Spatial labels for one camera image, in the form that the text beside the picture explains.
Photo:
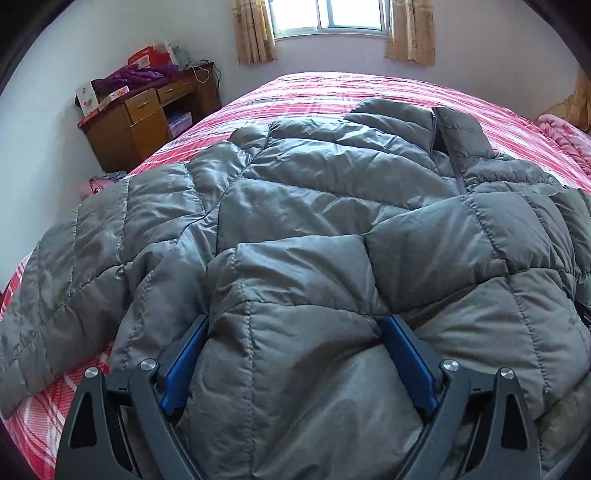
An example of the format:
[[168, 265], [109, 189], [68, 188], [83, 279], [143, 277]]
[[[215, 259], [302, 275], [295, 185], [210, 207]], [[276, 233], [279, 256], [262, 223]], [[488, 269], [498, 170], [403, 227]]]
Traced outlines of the grey puffer jacket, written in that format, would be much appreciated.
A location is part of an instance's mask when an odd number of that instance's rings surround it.
[[1, 322], [1, 414], [103, 351], [211, 337], [178, 430], [211, 479], [388, 479], [423, 430], [380, 339], [514, 370], [543, 476], [590, 435], [590, 196], [496, 153], [472, 116], [368, 99], [234, 131], [91, 196], [33, 250]]

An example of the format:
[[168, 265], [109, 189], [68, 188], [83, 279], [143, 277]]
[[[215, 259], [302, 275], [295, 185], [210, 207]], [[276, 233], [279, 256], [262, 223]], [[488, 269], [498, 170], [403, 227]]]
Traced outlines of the brown wooden desk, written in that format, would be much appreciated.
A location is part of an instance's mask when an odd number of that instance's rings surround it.
[[172, 141], [167, 119], [173, 115], [190, 112], [194, 126], [218, 111], [220, 74], [212, 61], [204, 61], [131, 91], [81, 120], [78, 128], [102, 170], [130, 172]]

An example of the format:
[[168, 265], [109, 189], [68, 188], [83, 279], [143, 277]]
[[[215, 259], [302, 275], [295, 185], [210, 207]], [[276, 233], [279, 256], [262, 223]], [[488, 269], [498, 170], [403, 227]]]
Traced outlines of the purple box in desk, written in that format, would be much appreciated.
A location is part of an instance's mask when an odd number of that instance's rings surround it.
[[168, 118], [167, 124], [171, 137], [177, 138], [192, 126], [192, 115], [190, 112], [178, 113]]

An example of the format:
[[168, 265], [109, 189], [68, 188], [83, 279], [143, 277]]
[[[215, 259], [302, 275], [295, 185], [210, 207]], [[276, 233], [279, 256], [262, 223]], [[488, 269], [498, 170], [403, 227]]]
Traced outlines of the pink folded blanket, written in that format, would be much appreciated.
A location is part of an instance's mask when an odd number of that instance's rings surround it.
[[541, 115], [537, 125], [590, 177], [590, 137], [586, 133], [553, 114]]

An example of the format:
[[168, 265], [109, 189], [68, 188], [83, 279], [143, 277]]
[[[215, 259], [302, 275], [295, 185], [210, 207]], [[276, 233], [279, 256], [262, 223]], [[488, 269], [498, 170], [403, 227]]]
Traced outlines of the white gift box on desk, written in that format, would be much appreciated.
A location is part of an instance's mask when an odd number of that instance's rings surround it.
[[76, 98], [84, 117], [88, 117], [93, 112], [99, 110], [100, 102], [98, 101], [91, 81], [86, 82], [76, 89]]

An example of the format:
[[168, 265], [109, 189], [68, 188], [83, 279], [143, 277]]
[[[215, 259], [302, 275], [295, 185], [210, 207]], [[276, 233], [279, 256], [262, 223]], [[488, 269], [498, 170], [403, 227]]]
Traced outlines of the yellow tied curtain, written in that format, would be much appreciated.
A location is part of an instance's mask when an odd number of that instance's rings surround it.
[[546, 111], [576, 128], [589, 134], [591, 123], [591, 81], [582, 68], [579, 68], [574, 93], [563, 102], [552, 106]]

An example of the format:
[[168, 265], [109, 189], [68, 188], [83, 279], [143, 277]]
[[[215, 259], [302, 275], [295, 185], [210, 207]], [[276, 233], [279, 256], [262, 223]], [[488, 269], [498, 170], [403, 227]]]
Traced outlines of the purple garment on desk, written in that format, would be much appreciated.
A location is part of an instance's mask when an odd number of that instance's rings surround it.
[[123, 87], [128, 87], [130, 91], [136, 90], [153, 82], [168, 79], [178, 72], [178, 66], [174, 64], [147, 68], [130, 64], [105, 78], [92, 80], [91, 84], [97, 94], [106, 96]]

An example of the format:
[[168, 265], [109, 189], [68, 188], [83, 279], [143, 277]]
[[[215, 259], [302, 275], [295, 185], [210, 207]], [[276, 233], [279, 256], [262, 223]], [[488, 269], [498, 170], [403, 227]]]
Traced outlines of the right beige curtain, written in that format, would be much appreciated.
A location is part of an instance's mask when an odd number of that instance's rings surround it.
[[394, 0], [386, 57], [423, 67], [436, 66], [436, 29], [431, 0]]

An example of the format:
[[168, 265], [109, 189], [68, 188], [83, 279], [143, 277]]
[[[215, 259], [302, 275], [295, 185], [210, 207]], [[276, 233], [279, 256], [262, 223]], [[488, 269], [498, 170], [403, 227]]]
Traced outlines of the beige curtain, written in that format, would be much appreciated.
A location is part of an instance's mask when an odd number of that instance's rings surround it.
[[276, 40], [269, 2], [235, 0], [232, 2], [232, 16], [238, 63], [256, 65], [276, 61]]
[[394, 0], [386, 57], [423, 67], [436, 66], [436, 29], [431, 0]]

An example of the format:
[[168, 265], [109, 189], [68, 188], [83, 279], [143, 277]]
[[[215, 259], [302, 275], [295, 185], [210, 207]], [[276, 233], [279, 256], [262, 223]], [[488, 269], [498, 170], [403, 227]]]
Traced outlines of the red box on desk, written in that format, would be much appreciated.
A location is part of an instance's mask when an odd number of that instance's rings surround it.
[[155, 68], [166, 66], [171, 63], [166, 49], [157, 49], [154, 46], [147, 46], [127, 59], [128, 65], [135, 65], [138, 69]]

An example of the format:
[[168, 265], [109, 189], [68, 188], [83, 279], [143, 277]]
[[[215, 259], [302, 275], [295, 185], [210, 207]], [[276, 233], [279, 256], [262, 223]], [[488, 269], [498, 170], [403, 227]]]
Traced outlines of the left beige curtain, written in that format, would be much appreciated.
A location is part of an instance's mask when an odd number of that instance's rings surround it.
[[235, 0], [232, 2], [232, 16], [238, 63], [256, 65], [276, 61], [276, 40], [269, 2]]

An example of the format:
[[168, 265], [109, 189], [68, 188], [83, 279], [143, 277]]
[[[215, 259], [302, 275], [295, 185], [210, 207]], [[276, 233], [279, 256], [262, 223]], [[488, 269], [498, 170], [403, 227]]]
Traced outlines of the window with white frame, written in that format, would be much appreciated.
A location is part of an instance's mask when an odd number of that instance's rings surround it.
[[276, 37], [308, 34], [386, 34], [392, 2], [385, 0], [273, 0], [271, 25]]

